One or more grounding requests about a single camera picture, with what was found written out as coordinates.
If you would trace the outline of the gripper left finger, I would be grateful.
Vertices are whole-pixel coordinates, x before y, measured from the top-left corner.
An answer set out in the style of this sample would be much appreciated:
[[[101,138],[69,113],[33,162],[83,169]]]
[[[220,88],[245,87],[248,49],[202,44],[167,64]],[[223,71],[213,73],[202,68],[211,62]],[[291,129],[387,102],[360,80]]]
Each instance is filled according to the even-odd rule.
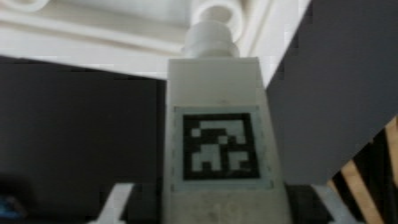
[[[87,224],[158,224],[158,186],[149,183],[115,183],[95,218]]]

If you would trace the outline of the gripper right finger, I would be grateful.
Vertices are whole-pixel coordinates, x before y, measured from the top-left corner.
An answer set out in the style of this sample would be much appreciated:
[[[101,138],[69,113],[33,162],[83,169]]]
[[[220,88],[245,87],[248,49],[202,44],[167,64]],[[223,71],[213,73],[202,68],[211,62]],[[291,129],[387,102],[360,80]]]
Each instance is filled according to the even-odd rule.
[[[293,224],[360,224],[326,185],[287,185]]]

